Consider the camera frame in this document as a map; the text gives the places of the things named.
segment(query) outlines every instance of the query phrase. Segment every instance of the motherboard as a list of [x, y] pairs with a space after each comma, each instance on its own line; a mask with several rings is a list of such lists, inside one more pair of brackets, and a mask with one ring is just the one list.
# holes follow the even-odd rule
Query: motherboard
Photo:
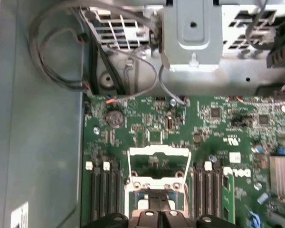
[[245, 104], [272, 97], [180, 99], [85, 100], [81, 225], [131, 217], [150, 207], [148, 190], [161, 189], [193, 220], [285, 227], [285, 106]]

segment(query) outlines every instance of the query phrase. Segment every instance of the silver heatsink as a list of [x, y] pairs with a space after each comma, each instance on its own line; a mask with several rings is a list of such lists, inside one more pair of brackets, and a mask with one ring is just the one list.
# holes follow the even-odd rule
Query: silver heatsink
[[271, 191], [285, 197], [285, 157], [270, 157]]

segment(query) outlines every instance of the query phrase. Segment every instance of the gray cable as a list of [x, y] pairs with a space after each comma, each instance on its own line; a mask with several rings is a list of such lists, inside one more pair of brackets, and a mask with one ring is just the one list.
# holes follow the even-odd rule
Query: gray cable
[[[136, 55], [138, 52], [142, 51], [142, 50], [145, 50], [146, 48], [150, 47], [149, 44], [145, 44], [145, 45], [141, 45], [139, 47], [137, 47], [136, 49], [134, 49], [131, 54], [133, 55]], [[133, 62], [133, 65], [132, 66], [128, 66], [127, 64], [124, 66], [124, 69], [123, 69], [123, 77], [124, 77], [124, 83], [125, 83], [125, 87], [127, 89], [127, 93], [130, 94], [131, 93], [131, 90], [130, 90], [130, 85], [129, 85], [129, 71], [130, 70], [133, 70], [134, 66], [134, 62]], [[134, 80], [134, 91], [137, 92], [137, 89], [138, 88], [138, 85], [137, 85], [137, 80], [136, 80], [136, 76], [135, 75], [135, 80]]]
[[162, 65], [161, 68], [160, 68], [160, 71], [159, 71], [159, 73], [158, 73], [159, 82], [160, 82], [160, 85], [161, 85], [162, 89], [163, 89], [170, 97], [174, 98], [177, 103], [182, 104], [182, 105], [185, 105], [186, 103], [183, 102], [183, 101], [182, 101], [178, 96], [176, 96], [174, 93], [172, 93], [172, 92], [165, 86], [165, 84], [163, 83], [163, 80], [162, 80], [163, 68], [164, 68], [164, 66]]
[[131, 57], [132, 59], [135, 59], [135, 60], [137, 60], [137, 61], [142, 61], [142, 62], [148, 64], [148, 65], [152, 68], [152, 70], [153, 70], [153, 72], [154, 72], [154, 82], [153, 82], [153, 84], [152, 84], [149, 88], [144, 89], [144, 90], [142, 90], [142, 91], [140, 91], [140, 92], [138, 92], [138, 93], [136, 93], [136, 94], [133, 94], [133, 95], [129, 95], [129, 96], [124, 96], [124, 97], [117, 98], [115, 101], [124, 101], [124, 100], [128, 100], [128, 99], [131, 99], [131, 98], [135, 98], [135, 97], [144, 95], [144, 94], [150, 92], [151, 90], [153, 90], [153, 89], [155, 88], [156, 83], [157, 83], [157, 80], [158, 80], [158, 74], [157, 74], [156, 69], [154, 68], [154, 66], [153, 66], [151, 63], [149, 63], [148, 61], [146, 61], [146, 60], [144, 60], [144, 59], [142, 59], [142, 58], [140, 58], [140, 57], [137, 57], [136, 55], [133, 55], [133, 54], [131, 54], [131, 53], [127, 53], [127, 52], [124, 52], [124, 51], [121, 51], [121, 50], [118, 50], [118, 49], [114, 49], [114, 48], [111, 48], [111, 47], [107, 47], [107, 48], [108, 48], [110, 51], [118, 52], [118, 53], [127, 55], [127, 56]]
[[273, 102], [273, 103], [257, 103], [257, 102], [246, 102], [246, 101], [244, 101], [243, 104], [260, 106], [260, 107], [270, 107], [270, 106], [282, 106], [282, 105], [285, 105], [285, 101]]
[[251, 45], [252, 47], [254, 47], [255, 49], [258, 49], [258, 50], [271, 50], [274, 46], [273, 43], [269, 43], [269, 44], [262, 44], [262, 45], [259, 45], [259, 44], [254, 44], [251, 39], [250, 39], [250, 36], [251, 36], [251, 33], [254, 29], [254, 27], [257, 25], [257, 23], [259, 22], [260, 18], [263, 16], [263, 14], [265, 13], [265, 8], [266, 8], [266, 5], [268, 3], [268, 0], [265, 0], [264, 4], [262, 5], [259, 13], [256, 15], [256, 17], [254, 18], [254, 20], [248, 25], [246, 31], [245, 31], [245, 38], [247, 40], [247, 42], [249, 43], [249, 45]]
[[[40, 56], [40, 60], [42, 62], [43, 67], [45, 68], [45, 70], [51, 75], [51, 77], [54, 77], [57, 79], [57, 83], [63, 83], [63, 84], [82, 84], [83, 82], [81, 80], [68, 80], [68, 79], [64, 79], [62, 78], [59, 74], [57, 74], [53, 69], [51, 69], [44, 61], [44, 52], [46, 50], [46, 46], [47, 44], [55, 39], [57, 36], [66, 33], [66, 32], [70, 32], [73, 36], [73, 38], [78, 42], [77, 39], [77, 32], [72, 29], [72, 28], [54, 28], [52, 29], [41, 41], [41, 44], [39, 46], [39, 56]], [[78, 90], [82, 90], [83, 86], [75, 86], [77, 87]]]
[[29, 28], [29, 33], [28, 33], [29, 42], [28, 43], [29, 43], [29, 50], [30, 50], [31, 58], [33, 60], [35, 67], [39, 71], [41, 71], [41, 73], [45, 75], [48, 79], [59, 84], [60, 86], [74, 89], [74, 90], [78, 90], [78, 89], [82, 90], [82, 89], [78, 88], [77, 86], [64, 84], [63, 79], [61, 77], [57, 77], [58, 74], [54, 74], [54, 71], [52, 71], [47, 65], [44, 65], [44, 63], [42, 62], [40, 58], [40, 54], [39, 54], [39, 48], [38, 48], [39, 27], [45, 18], [55, 14], [58, 11], [66, 10], [68, 8], [79, 8], [79, 7], [88, 8], [90, 6], [102, 8], [108, 11], [112, 11], [115, 14], [123, 15], [126, 18], [134, 19], [138, 23], [144, 24], [145, 26], [149, 27], [149, 29], [153, 31], [156, 38], [159, 36], [158, 28], [150, 19], [143, 17], [135, 12], [131, 12], [131, 11], [122, 9], [120, 7], [112, 6], [104, 2], [97, 1], [97, 0], [66, 0], [61, 3], [55, 4], [46, 10], [43, 10], [34, 19], [34, 21], [31, 23], [30, 28]]

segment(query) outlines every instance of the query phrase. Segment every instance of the green circuit board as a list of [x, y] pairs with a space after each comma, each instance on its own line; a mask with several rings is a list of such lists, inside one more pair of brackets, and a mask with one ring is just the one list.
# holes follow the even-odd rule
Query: green circuit board
[[[112, 211], [124, 213], [124, 185], [129, 176], [127, 152], [132, 147], [150, 145], [189, 149], [191, 160], [186, 181], [190, 217], [194, 217], [196, 210], [194, 167], [209, 161], [209, 156], [214, 156], [222, 167], [219, 182], [222, 200], [219, 205], [214, 204], [220, 207], [217, 210], [221, 218], [249, 228], [253, 212], [259, 215], [261, 227], [270, 228], [267, 213], [285, 213], [285, 197], [272, 192], [269, 164], [271, 156], [285, 156], [285, 107], [246, 105], [236, 97], [187, 96], [182, 99], [185, 106], [171, 105], [169, 97], [138, 97], [109, 104], [105, 96], [86, 99], [82, 226]], [[245, 101], [264, 103], [272, 102], [273, 98], [247, 97]], [[119, 170], [118, 179], [101, 177], [105, 161], [111, 163], [110, 169]], [[139, 158], [133, 161], [133, 166], [138, 175], [150, 176], [152, 174], [145, 171], [156, 169], [163, 171], [162, 177], [184, 170], [186, 162], [184, 158], [158, 155]], [[100, 173], [100, 178], [92, 177], [92, 172]], [[114, 188], [110, 185], [113, 179]], [[266, 199], [260, 203], [264, 194]], [[106, 202], [107, 198], [116, 200], [116, 204]], [[130, 210], [137, 206], [137, 202], [130, 200], [129, 203]], [[185, 206], [184, 195], [179, 194], [175, 207], [185, 210]]]

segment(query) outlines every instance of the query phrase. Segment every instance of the screw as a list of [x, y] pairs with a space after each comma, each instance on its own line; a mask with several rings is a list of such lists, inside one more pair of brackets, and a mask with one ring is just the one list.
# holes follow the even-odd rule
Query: screw
[[260, 191], [262, 189], [262, 184], [260, 182], [257, 182], [254, 184], [254, 187], [257, 191]]
[[212, 163], [216, 163], [218, 161], [217, 157], [213, 154], [209, 155], [209, 160], [212, 162]]
[[115, 221], [121, 221], [121, 220], [123, 220], [123, 218], [122, 218], [122, 217], [117, 216], [117, 217], [115, 217], [115, 218], [114, 218], [114, 220], [115, 220]]
[[154, 215], [154, 213], [152, 211], [147, 211], [146, 212], [146, 216], [152, 216], [152, 215]]
[[178, 190], [178, 189], [181, 188], [181, 184], [179, 184], [179, 183], [174, 183], [174, 184], [173, 184], [173, 187]]
[[141, 54], [141, 58], [143, 60], [147, 59], [147, 53], [143, 51], [142, 54]]
[[175, 106], [176, 106], [176, 100], [175, 100], [174, 98], [172, 98], [172, 99], [170, 100], [170, 105], [171, 105], [172, 107], [175, 107]]
[[172, 216], [177, 216], [177, 211], [172, 210], [172, 211], [170, 211], [170, 214], [171, 214]]
[[211, 222], [211, 219], [210, 219], [209, 217], [203, 217], [203, 220], [204, 220], [205, 222]]
[[93, 128], [93, 132], [94, 132], [94, 134], [99, 135], [99, 134], [100, 134], [100, 129], [99, 129], [99, 127], [94, 127], [94, 128]]

